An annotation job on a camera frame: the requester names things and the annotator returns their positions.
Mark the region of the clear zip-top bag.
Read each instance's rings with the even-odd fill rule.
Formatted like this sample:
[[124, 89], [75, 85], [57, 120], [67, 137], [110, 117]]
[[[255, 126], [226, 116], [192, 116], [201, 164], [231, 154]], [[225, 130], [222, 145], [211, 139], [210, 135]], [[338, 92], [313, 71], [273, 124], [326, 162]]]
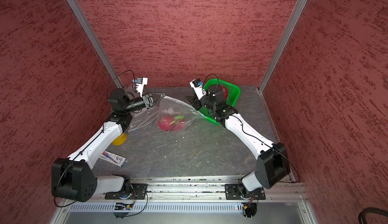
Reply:
[[165, 98], [159, 102], [159, 114], [155, 123], [157, 129], [159, 129], [157, 125], [158, 120], [166, 115], [183, 116], [185, 121], [183, 131], [186, 130], [196, 119], [204, 119], [204, 115], [195, 110], [191, 105], [170, 96], [165, 96]]
[[132, 116], [132, 120], [129, 124], [129, 127], [124, 131], [126, 134], [139, 130], [140, 128], [146, 127], [150, 123], [152, 123], [159, 114], [159, 107], [157, 104], [149, 109], [146, 109], [144, 106], [143, 99], [141, 97], [140, 102], [136, 104], [136, 109], [130, 114]]

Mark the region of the bag dragon fruit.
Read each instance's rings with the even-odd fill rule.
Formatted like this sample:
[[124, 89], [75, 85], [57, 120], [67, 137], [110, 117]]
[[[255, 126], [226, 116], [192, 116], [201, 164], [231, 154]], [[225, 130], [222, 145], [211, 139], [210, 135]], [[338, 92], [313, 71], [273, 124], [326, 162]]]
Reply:
[[180, 132], [185, 126], [184, 117], [177, 115], [166, 115], [158, 120], [158, 128], [165, 132]]

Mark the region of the clear zip-top bag front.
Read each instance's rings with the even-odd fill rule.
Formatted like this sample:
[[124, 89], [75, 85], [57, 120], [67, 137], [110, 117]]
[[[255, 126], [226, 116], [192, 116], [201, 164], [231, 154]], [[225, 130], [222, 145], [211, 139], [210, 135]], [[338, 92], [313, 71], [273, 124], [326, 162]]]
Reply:
[[140, 102], [136, 104], [136, 109], [130, 114], [132, 116], [132, 120], [129, 124], [129, 127], [124, 131], [126, 134], [139, 130], [140, 128], [146, 127], [150, 123], [152, 123], [159, 114], [159, 107], [157, 104], [149, 109], [146, 109], [144, 106], [143, 99], [141, 97]]

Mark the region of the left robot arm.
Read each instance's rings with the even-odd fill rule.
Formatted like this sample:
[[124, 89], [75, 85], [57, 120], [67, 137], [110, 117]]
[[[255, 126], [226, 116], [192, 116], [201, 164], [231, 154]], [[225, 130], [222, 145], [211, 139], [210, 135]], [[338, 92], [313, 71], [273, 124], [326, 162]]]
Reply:
[[93, 196], [114, 194], [119, 198], [133, 197], [130, 178], [125, 175], [96, 177], [94, 165], [99, 157], [130, 126], [136, 111], [157, 105], [154, 93], [130, 98], [123, 88], [112, 91], [108, 102], [112, 110], [100, 129], [67, 158], [57, 158], [52, 164], [52, 196], [75, 202], [87, 202]]

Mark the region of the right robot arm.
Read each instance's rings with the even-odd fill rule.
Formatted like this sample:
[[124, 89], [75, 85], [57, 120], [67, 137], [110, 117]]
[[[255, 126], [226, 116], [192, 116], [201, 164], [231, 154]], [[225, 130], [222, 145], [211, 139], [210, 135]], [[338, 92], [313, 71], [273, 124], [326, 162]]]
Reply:
[[204, 89], [200, 79], [190, 82], [194, 96], [187, 96], [195, 110], [206, 108], [212, 118], [224, 128], [234, 133], [256, 158], [255, 170], [239, 180], [238, 194], [252, 198], [257, 189], [270, 189], [285, 176], [290, 169], [287, 149], [282, 143], [273, 143], [251, 127], [239, 112], [226, 102], [224, 91], [218, 85]]

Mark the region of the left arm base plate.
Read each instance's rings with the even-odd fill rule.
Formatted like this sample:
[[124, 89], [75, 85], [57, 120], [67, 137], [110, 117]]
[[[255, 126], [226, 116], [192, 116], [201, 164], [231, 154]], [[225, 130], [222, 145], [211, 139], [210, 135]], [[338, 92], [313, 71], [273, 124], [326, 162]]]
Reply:
[[130, 184], [129, 189], [105, 194], [106, 200], [145, 200], [148, 184]]

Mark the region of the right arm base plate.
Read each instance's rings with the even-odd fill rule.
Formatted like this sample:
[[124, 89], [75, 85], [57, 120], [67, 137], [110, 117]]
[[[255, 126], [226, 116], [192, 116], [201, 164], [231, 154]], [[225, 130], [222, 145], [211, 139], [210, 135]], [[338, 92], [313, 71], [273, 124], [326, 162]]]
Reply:
[[225, 196], [227, 200], [265, 200], [264, 188], [248, 191], [242, 184], [225, 184]]

